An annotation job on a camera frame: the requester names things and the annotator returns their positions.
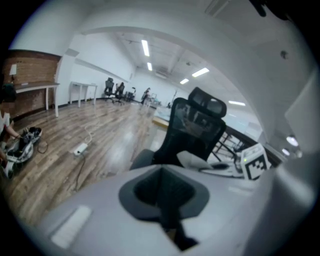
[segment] brick wall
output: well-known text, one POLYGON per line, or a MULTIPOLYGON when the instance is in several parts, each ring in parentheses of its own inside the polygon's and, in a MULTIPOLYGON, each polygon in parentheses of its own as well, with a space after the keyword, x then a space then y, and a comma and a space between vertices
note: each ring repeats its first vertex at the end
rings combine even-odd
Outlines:
MULTIPOLYGON (((54 82, 60 56, 30 51, 30 50, 9 50, 2 67, 4 84, 11 82, 10 69, 16 64, 16 75, 14 84, 31 82, 54 82)), ((49 105, 54 102, 54 90, 49 89, 49 105)), ((15 111, 12 117, 44 108, 46 106, 46 90, 34 90, 22 92, 17 95, 15 111)))

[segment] ceiling vent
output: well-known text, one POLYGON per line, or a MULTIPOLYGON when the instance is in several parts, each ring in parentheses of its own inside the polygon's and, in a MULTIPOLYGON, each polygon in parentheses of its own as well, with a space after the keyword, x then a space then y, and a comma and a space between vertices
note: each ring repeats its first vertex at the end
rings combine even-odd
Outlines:
POLYGON ((216 17, 232 0, 212 0, 204 13, 211 17, 216 17))
POLYGON ((162 79, 167 79, 167 78, 168 78, 168 76, 167 76, 166 73, 162 73, 162 72, 160 72, 160 71, 156 71, 156 72, 155 72, 155 75, 156 75, 157 77, 159 77, 159 78, 162 78, 162 79))

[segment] desk surface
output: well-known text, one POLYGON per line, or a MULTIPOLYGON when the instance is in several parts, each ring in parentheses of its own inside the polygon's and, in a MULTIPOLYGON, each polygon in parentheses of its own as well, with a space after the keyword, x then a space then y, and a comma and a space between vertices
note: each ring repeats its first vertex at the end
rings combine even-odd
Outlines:
POLYGON ((81 83, 81 82, 71 82, 73 86, 93 86, 98 87, 96 84, 87 84, 87 83, 81 83))
POLYGON ((21 89, 27 89, 27 88, 33 88, 33 87, 58 86, 58 85, 59 83, 57 82, 43 81, 43 82, 29 82, 26 85, 21 85, 21 83, 19 83, 19 84, 15 84, 14 88, 16 90, 21 90, 21 89))
POLYGON ((162 118, 159 118, 157 116, 153 117, 152 123, 154 123, 157 126, 160 126, 162 128, 168 129, 169 122, 166 120, 163 120, 162 118))

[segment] cable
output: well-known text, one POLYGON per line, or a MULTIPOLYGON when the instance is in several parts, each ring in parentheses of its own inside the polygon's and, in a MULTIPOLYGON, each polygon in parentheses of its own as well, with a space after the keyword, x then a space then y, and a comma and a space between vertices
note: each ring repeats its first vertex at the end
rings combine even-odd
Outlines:
POLYGON ((93 137, 95 136, 95 133, 93 131, 89 131, 88 128, 89 127, 96 127, 96 128, 101 127, 100 119, 99 119, 99 117, 97 117, 97 114, 96 114, 96 109, 94 109, 94 116, 98 119, 98 121, 94 124, 89 123, 84 127, 84 130, 89 134, 89 136, 84 139, 84 142, 87 145, 89 145, 89 143, 92 142, 93 137))
POLYGON ((82 163, 82 165, 81 165, 81 168, 80 168, 80 170, 79 170, 79 172, 78 172, 78 175, 77 175, 77 177, 76 177, 76 180, 75 180, 75 191, 76 191, 76 192, 78 192, 78 180, 79 180, 79 176, 80 176, 80 174, 81 174, 82 168, 84 167, 84 165, 85 165, 85 163, 86 163, 86 157, 85 157, 85 155, 84 155, 83 153, 81 153, 81 156, 83 156, 83 163, 82 163))
POLYGON ((37 142, 37 145, 36 145, 36 151, 37 151, 38 153, 40 153, 40 154, 45 154, 45 153, 47 152, 48 148, 49 148, 48 142, 46 142, 44 139, 42 139, 42 138, 40 137, 40 139, 39 139, 39 141, 37 142), (45 148, 44 151, 40 151, 40 150, 39 150, 39 144, 40 144, 40 141, 41 141, 41 140, 43 140, 43 141, 46 143, 46 148, 45 148))

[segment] person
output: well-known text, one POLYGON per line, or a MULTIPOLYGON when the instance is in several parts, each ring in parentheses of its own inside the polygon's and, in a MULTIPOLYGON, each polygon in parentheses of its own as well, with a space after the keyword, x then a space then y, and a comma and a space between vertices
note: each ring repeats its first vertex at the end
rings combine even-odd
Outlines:
POLYGON ((143 96, 142 96, 142 101, 141 101, 141 104, 143 105, 144 103, 145 103, 145 100, 147 99, 147 98, 149 98, 149 91, 150 91, 151 89, 150 88, 148 88, 148 89, 146 89, 146 91, 143 93, 143 96))
POLYGON ((7 155, 4 152, 10 136, 21 138, 14 130, 14 121, 10 119, 10 112, 15 108, 17 93, 13 85, 5 85, 0 93, 0 162, 7 166, 7 155))

